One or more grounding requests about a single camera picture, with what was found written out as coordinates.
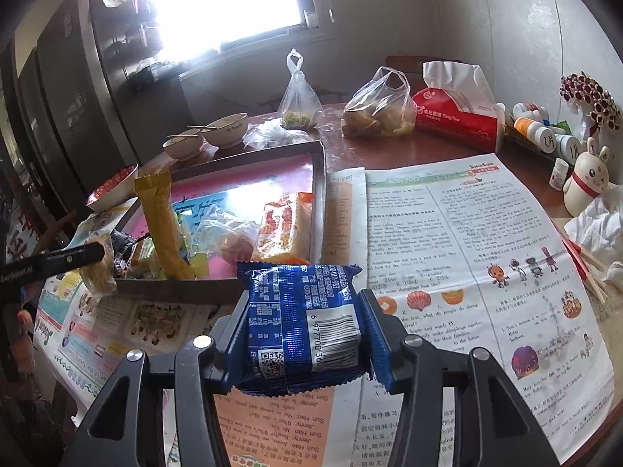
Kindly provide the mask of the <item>person's left hand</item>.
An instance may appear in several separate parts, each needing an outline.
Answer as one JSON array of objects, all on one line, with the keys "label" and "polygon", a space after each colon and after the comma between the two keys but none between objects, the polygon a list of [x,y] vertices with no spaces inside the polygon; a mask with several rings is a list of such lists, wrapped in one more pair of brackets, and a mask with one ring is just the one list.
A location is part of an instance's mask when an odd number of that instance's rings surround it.
[{"label": "person's left hand", "polygon": [[33,317],[21,304],[1,307],[1,394],[12,395],[35,372]]}]

